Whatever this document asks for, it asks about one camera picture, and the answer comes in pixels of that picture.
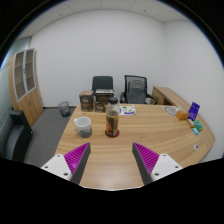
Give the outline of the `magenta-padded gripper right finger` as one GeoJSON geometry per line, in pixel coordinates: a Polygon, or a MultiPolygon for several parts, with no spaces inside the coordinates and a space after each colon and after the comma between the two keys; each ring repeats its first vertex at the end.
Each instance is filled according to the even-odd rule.
{"type": "Polygon", "coordinates": [[[133,144],[132,153],[145,185],[182,169],[168,154],[157,154],[138,143],[133,144]]]}

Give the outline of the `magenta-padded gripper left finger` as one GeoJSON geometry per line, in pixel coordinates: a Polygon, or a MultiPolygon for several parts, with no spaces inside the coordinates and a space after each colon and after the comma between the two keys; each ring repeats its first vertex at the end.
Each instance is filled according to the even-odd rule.
{"type": "Polygon", "coordinates": [[[90,153],[90,143],[85,143],[65,155],[55,154],[42,166],[42,169],[65,180],[79,184],[90,153]]]}

